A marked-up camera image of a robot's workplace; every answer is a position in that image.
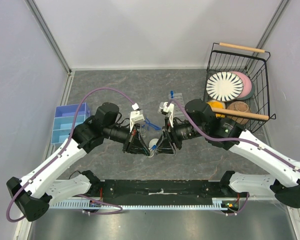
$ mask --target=blue storage bin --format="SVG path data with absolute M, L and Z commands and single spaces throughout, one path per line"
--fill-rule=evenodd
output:
M 67 139 L 70 134 L 78 106 L 79 104 L 56 107 L 51 144 L 59 146 Z M 90 109 L 87 103 L 84 102 L 79 109 L 74 126 L 82 124 L 88 117 L 90 117 Z

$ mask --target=black wire basket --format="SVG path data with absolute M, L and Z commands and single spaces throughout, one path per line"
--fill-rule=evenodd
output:
M 255 52 L 253 55 L 245 55 L 241 53 L 234 53 L 229 51 L 223 51 L 224 47 L 240 49 L 243 51 Z M 245 126 L 246 129 L 252 133 L 256 132 L 270 119 L 276 119 L 276 114 L 270 112 L 270 101 L 269 101 L 269 81 L 268 81 L 268 70 L 267 60 L 270 58 L 270 52 L 262 49 L 245 47 L 227 43 L 214 43 L 212 46 L 209 63 L 206 70 L 206 82 L 205 89 L 207 88 L 208 79 L 218 72 L 241 72 L 247 75 L 254 87 L 254 95 L 246 100 L 241 100 L 249 106 L 249 110 L 252 114 L 244 114 L 249 116 L 240 116 L 225 113 L 222 109 L 218 110 L 214 108 L 216 113 L 225 115 L 225 117 L 232 118 L 236 122 Z M 208 102 L 213 100 L 204 91 L 203 100 Z M 225 102 L 226 108 L 236 100 Z

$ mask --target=white panel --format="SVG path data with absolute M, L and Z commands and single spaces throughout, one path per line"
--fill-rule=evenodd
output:
M 16 228 L 6 220 L 6 182 L 43 160 L 66 78 L 25 1 L 0 0 L 0 240 Z
M 72 68 L 197 68 L 213 42 L 255 47 L 280 0 L 36 0 Z
M 266 126 L 272 146 L 300 161 L 300 0 L 290 1 L 265 48 L 270 108 L 277 120 Z

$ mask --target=white plate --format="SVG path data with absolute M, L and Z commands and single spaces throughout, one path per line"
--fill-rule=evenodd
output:
M 213 74 L 206 83 L 206 92 L 220 102 L 230 102 L 236 99 L 243 91 L 244 83 L 238 75 L 222 71 Z

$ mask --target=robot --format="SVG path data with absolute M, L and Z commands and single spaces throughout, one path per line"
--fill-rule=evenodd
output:
M 129 126 L 123 127 L 117 124 L 119 107 L 114 103 L 103 103 L 98 107 L 95 115 L 77 125 L 73 134 L 70 134 L 61 147 L 40 166 L 22 178 L 12 177 L 7 181 L 6 185 L 12 197 L 11 202 L 15 203 L 24 217 L 31 222 L 42 217 L 50 206 L 60 201 L 78 195 L 94 197 L 100 193 L 102 186 L 105 187 L 109 183 L 115 186 L 114 181 L 100 180 L 90 170 L 83 171 L 69 180 L 55 183 L 55 180 L 69 166 L 101 145 L 104 139 L 123 144 L 124 153 L 150 157 L 157 154 L 176 154 L 176 150 L 181 150 L 183 141 L 204 136 L 213 146 L 243 156 L 269 173 L 249 175 L 226 171 L 220 182 L 196 181 L 193 184 L 198 187 L 197 189 L 204 189 L 204 191 L 209 189 L 203 194 L 205 198 L 234 197 L 237 194 L 247 198 L 249 194 L 250 196 L 274 196 L 287 206 L 300 208 L 299 161 L 284 156 L 258 140 L 233 119 L 216 117 L 211 107 L 201 99 L 191 100 L 185 105 L 184 109 L 189 117 L 185 121 L 179 121 L 174 117 L 175 104 L 165 102 L 160 106 L 159 111 L 165 115 L 165 125 L 162 127 L 159 140 L 148 147 L 140 134 L 141 124 L 145 120 L 144 113 L 137 104 L 132 105 Z M 168 180 L 160 182 L 163 185 L 166 183 Z M 143 186 L 145 183 L 137 181 L 135 184 Z M 178 186 L 180 182 L 175 181 L 174 187 L 170 181 L 167 188 L 180 193 L 183 191 L 183 195 L 187 193 L 197 195 L 194 190 L 185 192 L 183 186 L 180 189 Z M 142 193 L 149 191 L 149 187 L 141 187 L 140 191 Z M 128 195 L 129 191 L 122 190 L 120 194 Z M 179 195 L 174 197 L 176 200 L 181 199 Z M 122 198 L 116 198 L 114 202 L 123 204 L 120 199 Z

